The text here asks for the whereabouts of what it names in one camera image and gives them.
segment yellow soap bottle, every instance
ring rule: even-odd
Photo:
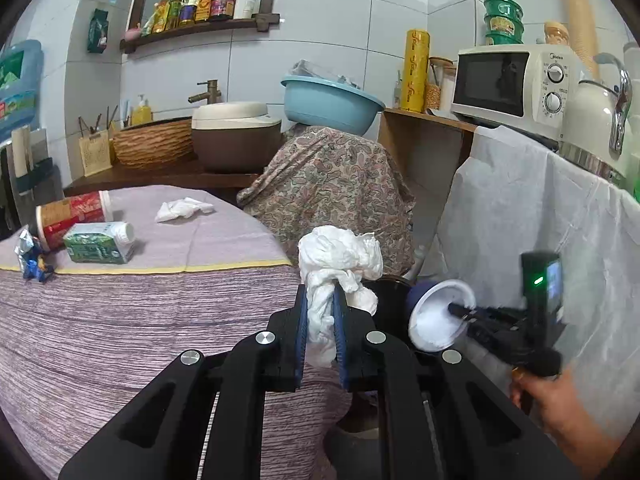
[[[154,115],[151,113],[151,107],[149,106],[149,102],[145,99],[145,95],[138,95],[140,95],[140,104],[138,104],[138,106],[133,110],[131,115],[131,126],[150,123],[154,120]]]

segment blue plastic bowl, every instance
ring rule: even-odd
[[[350,134],[364,135],[385,104],[353,86],[301,75],[281,82],[284,113],[289,121],[308,126],[328,126]]]

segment blue container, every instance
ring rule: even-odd
[[[356,87],[301,75],[281,82],[284,113],[289,121],[308,126],[328,126],[350,134],[364,135],[385,104]]]
[[[10,139],[16,128],[27,124],[36,127],[42,57],[37,40],[17,43],[0,57],[0,144]]]

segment microwave dial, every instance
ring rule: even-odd
[[[551,82],[559,83],[564,79],[564,70],[562,70],[562,67],[558,65],[558,63],[553,63],[546,69],[546,75]]]
[[[555,92],[549,92],[545,96],[545,108],[549,113],[557,114],[562,108],[562,99]]]

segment brown rice cooker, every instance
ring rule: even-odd
[[[263,103],[204,105],[193,112],[193,149],[207,171],[261,173],[282,145],[281,122]]]

